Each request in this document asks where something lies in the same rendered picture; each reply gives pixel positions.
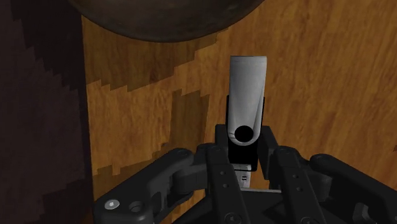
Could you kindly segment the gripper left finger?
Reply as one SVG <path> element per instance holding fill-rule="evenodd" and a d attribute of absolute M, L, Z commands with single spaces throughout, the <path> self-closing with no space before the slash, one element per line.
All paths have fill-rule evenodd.
<path fill-rule="evenodd" d="M 96 200 L 94 224 L 160 224 L 196 190 L 205 198 L 182 224 L 250 224 L 233 166 L 228 161 L 226 125 L 215 127 L 215 143 L 195 153 L 175 148 Z"/>

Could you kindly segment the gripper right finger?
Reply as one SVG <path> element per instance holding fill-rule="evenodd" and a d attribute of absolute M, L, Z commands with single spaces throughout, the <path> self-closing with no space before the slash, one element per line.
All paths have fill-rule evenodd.
<path fill-rule="evenodd" d="M 258 158 L 292 224 L 397 224 L 397 190 L 328 154 L 305 159 L 263 126 Z"/>

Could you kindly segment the silver and black flash drive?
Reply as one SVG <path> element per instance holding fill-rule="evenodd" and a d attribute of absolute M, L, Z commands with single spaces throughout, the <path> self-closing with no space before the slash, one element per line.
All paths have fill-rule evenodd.
<path fill-rule="evenodd" d="M 257 170 L 261 134 L 266 56 L 231 56 L 227 100 L 228 157 L 241 188 L 249 188 Z"/>

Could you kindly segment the dark brown round bowl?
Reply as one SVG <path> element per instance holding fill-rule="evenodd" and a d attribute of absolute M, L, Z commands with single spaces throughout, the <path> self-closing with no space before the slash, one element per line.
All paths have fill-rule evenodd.
<path fill-rule="evenodd" d="M 142 41 L 175 43 L 222 31 L 264 0 L 67 0 L 106 30 Z"/>

